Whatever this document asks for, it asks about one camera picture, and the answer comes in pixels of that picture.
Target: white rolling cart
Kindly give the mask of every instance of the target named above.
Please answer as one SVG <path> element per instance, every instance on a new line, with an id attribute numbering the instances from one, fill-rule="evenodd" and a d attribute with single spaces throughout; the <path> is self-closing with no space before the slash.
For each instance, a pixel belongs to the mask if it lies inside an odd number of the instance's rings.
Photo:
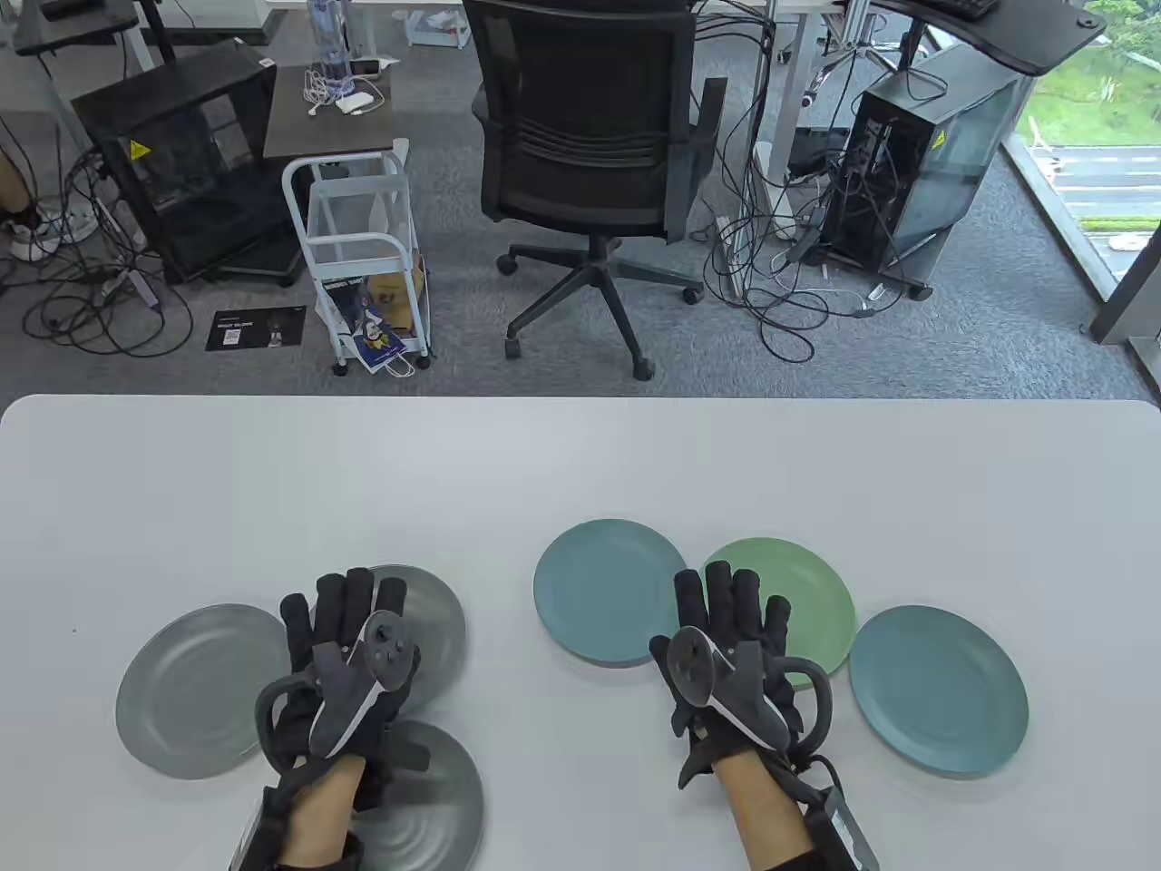
<path id="1" fill-rule="evenodd" d="M 344 165 L 351 175 L 323 178 L 322 164 Z M 313 175 L 305 216 L 293 185 L 295 172 L 304 166 Z M 298 158 L 282 171 L 282 193 L 315 282 L 318 297 L 315 309 L 325 322 L 334 348 L 334 374 L 345 375 L 347 359 L 358 358 L 358 353 L 323 282 L 392 273 L 403 273 L 414 321 L 414 336 L 399 338 L 416 354 L 416 368 L 431 366 L 430 305 L 425 294 L 425 304 L 420 307 L 413 278 L 419 246 L 403 161 L 390 151 Z"/>

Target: grass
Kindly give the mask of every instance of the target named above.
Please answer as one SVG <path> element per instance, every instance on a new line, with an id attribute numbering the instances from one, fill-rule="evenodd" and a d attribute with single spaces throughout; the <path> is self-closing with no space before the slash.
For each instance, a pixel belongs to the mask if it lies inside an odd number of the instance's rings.
<path id="1" fill-rule="evenodd" d="M 1077 218 L 1082 230 L 1093 233 L 1132 233 L 1153 232 L 1161 225 L 1161 218 L 1145 217 L 1111 217 L 1111 218 Z"/>
<path id="2" fill-rule="evenodd" d="M 1099 99 L 1109 79 L 1118 82 L 1112 102 Z M 1016 128 L 1032 144 L 1029 116 L 1048 145 L 1161 145 L 1161 72 L 1127 65 L 1109 46 L 1089 46 L 1037 82 Z"/>

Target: metal stand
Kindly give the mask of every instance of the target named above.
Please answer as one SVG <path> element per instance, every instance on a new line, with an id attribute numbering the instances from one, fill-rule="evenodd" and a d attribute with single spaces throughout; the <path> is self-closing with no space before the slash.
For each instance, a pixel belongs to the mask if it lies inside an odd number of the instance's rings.
<path id="1" fill-rule="evenodd" d="M 363 172 L 372 172 L 324 180 L 319 168 L 322 164 L 353 164 Z M 294 174 L 302 167 L 310 167 L 313 179 L 305 214 L 294 187 Z M 298 158 L 287 164 L 282 171 L 282 192 L 298 235 L 303 260 L 315 283 L 315 310 L 326 324 L 334 351 L 334 374 L 345 375 L 347 359 L 358 359 L 359 355 L 351 331 L 341 324 L 339 312 L 323 282 L 392 273 L 403 274 L 414 322 L 414 337 L 401 337 L 401 340 L 409 352 L 417 355 L 416 367 L 426 369 L 431 365 L 431 323 L 420 311 L 412 275 L 419 242 L 411 217 L 408 178 L 399 157 L 392 151 L 376 151 Z M 341 201 L 367 195 L 374 199 L 369 213 L 366 216 L 349 215 L 340 228 L 336 213 Z M 347 343 L 351 343 L 349 348 L 346 347 Z"/>
<path id="2" fill-rule="evenodd" d="M 843 64 L 857 63 L 860 57 L 874 60 L 887 72 L 895 72 L 897 69 L 896 65 L 888 60 L 886 56 L 887 53 L 897 53 L 901 56 L 906 53 L 906 37 L 897 45 L 877 43 L 873 38 L 874 23 L 875 15 L 873 13 L 865 15 L 863 19 L 863 26 L 859 29 L 859 36 L 854 43 L 832 53 L 830 59 L 819 69 L 819 71 L 814 74 L 814 78 L 810 79 L 810 84 L 806 86 L 806 91 L 802 94 L 802 108 L 807 108 L 814 103 L 819 96 L 819 89 L 825 84 L 827 79 L 835 73 L 836 70 L 842 67 Z M 923 49 L 922 46 L 918 48 L 918 51 L 926 55 L 926 49 Z"/>

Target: gray carpet floor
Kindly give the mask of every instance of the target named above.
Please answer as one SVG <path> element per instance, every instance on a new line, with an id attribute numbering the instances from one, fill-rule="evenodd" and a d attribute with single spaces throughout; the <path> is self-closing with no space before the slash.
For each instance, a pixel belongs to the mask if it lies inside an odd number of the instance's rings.
<path id="1" fill-rule="evenodd" d="M 432 368 L 408 380 L 355 368 L 345 379 L 334 377 L 313 314 L 308 315 L 301 347 L 204 351 L 216 310 L 311 304 L 305 279 L 290 289 L 182 287 L 193 310 L 193 337 L 176 353 L 154 360 L 91 357 L 26 337 L 21 317 L 45 291 L 30 285 L 0 297 L 0 408 L 31 393 L 1152 398 L 1127 351 L 1095 345 L 1084 333 L 1097 303 L 1003 157 L 952 233 L 933 276 L 935 296 L 924 303 L 904 300 L 871 319 L 832 319 L 812 336 L 817 353 L 808 363 L 773 359 L 751 319 L 709 296 L 691 308 L 671 289 L 633 281 L 622 282 L 621 290 L 657 367 L 651 382 L 633 380 L 629 355 L 596 290 L 574 296 L 527 329 L 524 358 L 505 360 L 506 323 L 561 271 L 526 262 L 515 275 L 503 278 L 493 266 L 496 255 L 513 242 L 569 239 L 517 222 L 495 224 L 479 213 L 482 136 L 468 108 L 479 72 L 471 46 L 409 49 L 402 24 L 385 13 L 377 30 L 381 49 L 402 58 L 392 78 L 394 114 L 398 135 L 412 144 L 408 170 L 420 246 L 432 273 L 438 352 Z M 781 28 L 779 43 L 792 34 L 793 28 Z M 268 53 L 283 63 L 308 59 L 304 20 L 288 15 Z M 114 48 L 68 50 L 51 60 L 66 93 L 116 79 L 121 63 L 121 51 Z M 698 46 L 695 81 L 730 78 L 723 130 L 749 103 L 753 69 L 750 43 L 716 39 Z M 877 73 L 860 64 L 851 94 Z M 776 71 L 773 94 L 780 74 Z M 842 79 L 829 82 L 803 123 L 827 124 L 842 85 Z M 849 123 L 850 96 L 843 102 L 839 123 Z M 30 110 L 35 108 L 0 105 L 30 152 L 42 187 L 51 190 L 52 125 L 48 116 Z M 766 131 L 772 129 L 767 118 Z M 731 142 L 731 161 L 737 161 L 738 151 L 738 143 Z M 71 159 L 67 153 L 65 159 Z M 716 179 L 704 194 L 714 208 L 733 208 Z M 708 210 L 697 207 L 691 229 L 708 219 Z M 769 254 L 777 250 L 771 246 Z M 690 240 L 669 247 L 656 239 L 627 240 L 623 246 L 626 255 L 692 271 L 701 269 L 707 251 Z M 871 288 L 865 279 L 834 272 L 823 281 L 814 269 L 803 271 L 801 285 L 863 294 Z M 848 296 L 834 295 L 835 307 L 851 304 L 853 297 Z M 163 343 L 180 338 L 185 324 L 176 301 L 165 294 L 164 301 L 170 324 Z M 117 317 L 125 340 L 152 325 L 151 316 L 135 304 L 122 307 Z M 788 355 L 802 351 L 793 344 L 783 347 Z"/>

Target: black desk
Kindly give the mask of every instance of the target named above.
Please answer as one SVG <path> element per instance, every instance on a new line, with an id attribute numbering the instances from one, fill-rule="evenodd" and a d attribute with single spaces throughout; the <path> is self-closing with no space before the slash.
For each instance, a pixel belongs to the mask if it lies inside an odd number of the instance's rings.
<path id="1" fill-rule="evenodd" d="M 12 44 L 17 55 L 29 57 L 68 45 L 102 42 L 135 27 L 137 8 L 132 0 L 104 0 L 104 6 L 59 21 L 44 17 L 36 0 L 24 0 Z"/>
<path id="2" fill-rule="evenodd" d="M 1104 30 L 1105 21 L 1063 0 L 1000 0 L 979 21 L 921 6 L 913 0 L 873 0 L 875 6 L 946 30 L 1009 70 L 1044 75 Z"/>

